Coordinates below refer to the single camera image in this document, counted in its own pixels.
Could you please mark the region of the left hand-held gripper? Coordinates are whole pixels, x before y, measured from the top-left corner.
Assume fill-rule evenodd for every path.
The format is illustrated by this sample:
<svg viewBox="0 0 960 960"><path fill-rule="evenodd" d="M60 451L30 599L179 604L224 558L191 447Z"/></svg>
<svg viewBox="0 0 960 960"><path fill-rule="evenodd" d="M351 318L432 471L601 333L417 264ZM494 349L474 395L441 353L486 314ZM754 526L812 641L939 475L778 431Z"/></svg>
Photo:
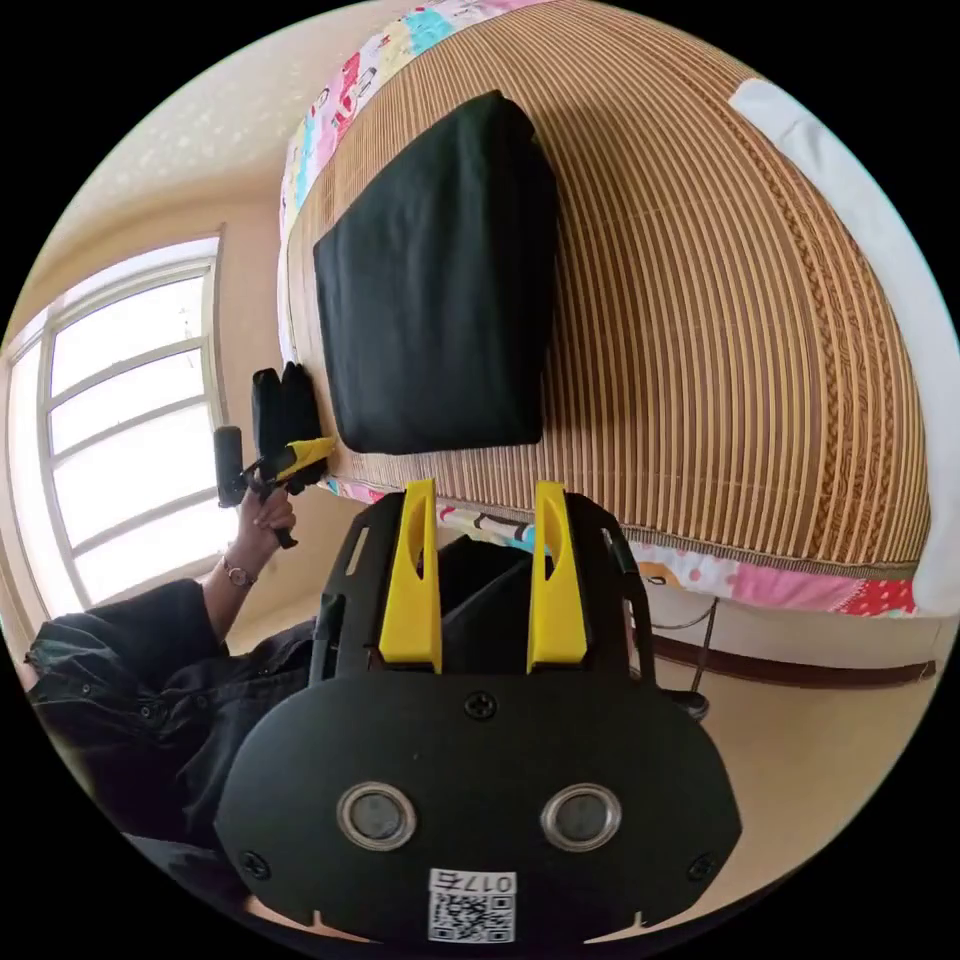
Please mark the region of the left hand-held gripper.
<svg viewBox="0 0 960 960"><path fill-rule="evenodd" d="M282 372L272 368L253 374L251 390L256 457L262 460L262 480L255 483L262 499L272 492L264 481L285 481L289 497L302 494L324 476L324 462L336 446L334 437L320 437L322 426L313 381L300 364L288 362ZM252 470L238 455L238 494L250 489ZM291 531L279 531L280 548L297 545Z"/></svg>

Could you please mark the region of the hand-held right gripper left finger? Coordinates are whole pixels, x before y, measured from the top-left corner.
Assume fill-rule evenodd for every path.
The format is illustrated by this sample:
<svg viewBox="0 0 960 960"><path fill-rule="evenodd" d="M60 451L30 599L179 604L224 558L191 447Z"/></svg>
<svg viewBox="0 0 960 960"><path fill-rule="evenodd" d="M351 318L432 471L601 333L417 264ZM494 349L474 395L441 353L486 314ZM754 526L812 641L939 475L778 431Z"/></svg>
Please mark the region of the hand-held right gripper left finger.
<svg viewBox="0 0 960 960"><path fill-rule="evenodd" d="M435 481L407 485L378 650L385 665L442 671Z"/></svg>

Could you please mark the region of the person's left hand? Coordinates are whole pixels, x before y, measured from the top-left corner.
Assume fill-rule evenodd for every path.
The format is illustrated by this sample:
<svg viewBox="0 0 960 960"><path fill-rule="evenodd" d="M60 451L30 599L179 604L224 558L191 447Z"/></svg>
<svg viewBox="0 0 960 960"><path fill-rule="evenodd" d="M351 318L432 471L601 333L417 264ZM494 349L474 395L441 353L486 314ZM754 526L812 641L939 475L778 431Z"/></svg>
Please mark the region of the person's left hand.
<svg viewBox="0 0 960 960"><path fill-rule="evenodd" d="M280 548L279 531L291 531L296 518L290 497L283 487L265 499L248 489L239 507L237 534L229 553L235 563L251 570L264 566Z"/></svg>

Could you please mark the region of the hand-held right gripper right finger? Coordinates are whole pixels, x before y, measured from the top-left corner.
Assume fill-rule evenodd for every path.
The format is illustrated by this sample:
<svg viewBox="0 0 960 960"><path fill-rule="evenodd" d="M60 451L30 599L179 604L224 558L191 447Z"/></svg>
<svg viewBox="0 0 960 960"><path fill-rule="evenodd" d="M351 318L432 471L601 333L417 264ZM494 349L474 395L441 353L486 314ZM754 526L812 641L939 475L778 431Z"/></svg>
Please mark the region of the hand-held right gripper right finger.
<svg viewBox="0 0 960 960"><path fill-rule="evenodd" d="M540 481L535 491L527 671L575 668L587 653L573 527L566 492Z"/></svg>

